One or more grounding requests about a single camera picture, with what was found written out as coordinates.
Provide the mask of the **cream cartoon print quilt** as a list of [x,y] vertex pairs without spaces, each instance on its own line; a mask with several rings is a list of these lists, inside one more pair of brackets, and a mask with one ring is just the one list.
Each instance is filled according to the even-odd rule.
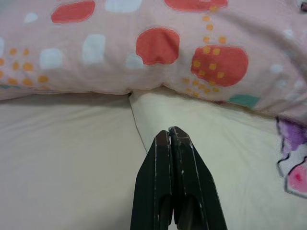
[[307,230],[307,199],[284,191],[274,119],[172,92],[135,92],[130,103],[148,149],[177,126],[213,175],[228,230]]

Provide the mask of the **pink pillow orange spots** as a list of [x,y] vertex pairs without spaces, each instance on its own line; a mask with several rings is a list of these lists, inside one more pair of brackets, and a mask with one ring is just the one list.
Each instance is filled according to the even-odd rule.
[[307,0],[0,0],[0,100],[168,87],[307,120]]

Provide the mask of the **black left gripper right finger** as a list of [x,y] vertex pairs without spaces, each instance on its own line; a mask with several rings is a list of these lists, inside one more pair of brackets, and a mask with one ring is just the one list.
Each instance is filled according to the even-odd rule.
[[177,230],[227,230],[213,176],[189,135],[169,129],[174,175]]

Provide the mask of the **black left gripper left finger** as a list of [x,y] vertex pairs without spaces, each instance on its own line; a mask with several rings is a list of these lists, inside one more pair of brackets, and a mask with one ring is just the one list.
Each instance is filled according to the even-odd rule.
[[130,230],[168,230],[172,212],[169,133],[162,130],[136,177]]

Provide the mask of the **beige sheeted mattress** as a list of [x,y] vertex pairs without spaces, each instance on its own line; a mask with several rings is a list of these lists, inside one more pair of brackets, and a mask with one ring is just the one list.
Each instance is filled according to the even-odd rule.
[[0,102],[0,230],[129,230],[146,151],[128,96]]

